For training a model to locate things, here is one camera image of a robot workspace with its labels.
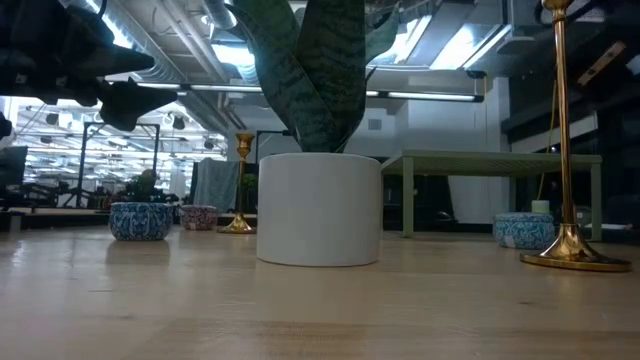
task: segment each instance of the table leg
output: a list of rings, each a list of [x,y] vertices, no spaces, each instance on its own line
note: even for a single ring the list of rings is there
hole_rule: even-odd
[[[600,164],[591,165],[591,241],[602,241],[602,179]]]
[[[413,158],[402,158],[402,236],[413,236]]]

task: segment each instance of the white planter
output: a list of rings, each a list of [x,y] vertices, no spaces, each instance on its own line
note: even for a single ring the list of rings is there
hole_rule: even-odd
[[[378,260],[380,163],[357,155],[294,153],[260,161],[258,258],[302,266]]]

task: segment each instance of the ductwork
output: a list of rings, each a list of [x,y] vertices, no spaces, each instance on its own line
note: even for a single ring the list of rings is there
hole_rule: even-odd
[[[236,18],[224,7],[224,0],[202,0],[202,7],[209,21],[218,29],[228,30],[238,23]]]
[[[92,10],[86,1],[76,3],[88,10]],[[153,57],[155,65],[148,70],[138,71],[136,75],[144,82],[161,83],[187,83],[188,78],[180,72],[178,67],[160,49],[160,46],[149,36],[144,28],[129,14],[120,4],[119,0],[110,0],[105,14],[113,23],[126,34],[131,41],[133,49],[143,52]],[[202,95],[188,92],[186,96],[181,96],[179,102],[188,110],[205,130],[223,135],[228,133],[229,124],[223,115],[209,104]]]

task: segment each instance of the plant leaf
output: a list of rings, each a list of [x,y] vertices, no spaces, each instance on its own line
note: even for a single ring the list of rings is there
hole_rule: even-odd
[[[386,21],[367,34],[365,64],[370,63],[376,56],[389,50],[395,42],[398,34],[398,24],[400,23],[399,10],[399,6],[396,4]]]
[[[267,102],[302,151],[338,150],[341,135],[335,121],[300,63],[246,12],[226,6],[251,37],[256,72]]]
[[[309,0],[296,48],[342,134],[364,115],[364,20],[364,0]]]
[[[295,51],[300,26],[287,0],[234,0],[233,6],[246,12],[273,40]]]

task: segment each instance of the floor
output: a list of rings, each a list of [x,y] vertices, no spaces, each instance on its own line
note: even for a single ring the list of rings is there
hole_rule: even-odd
[[[377,264],[319,269],[178,228],[0,235],[0,358],[638,359],[640,272],[525,265],[484,235],[385,237]]]

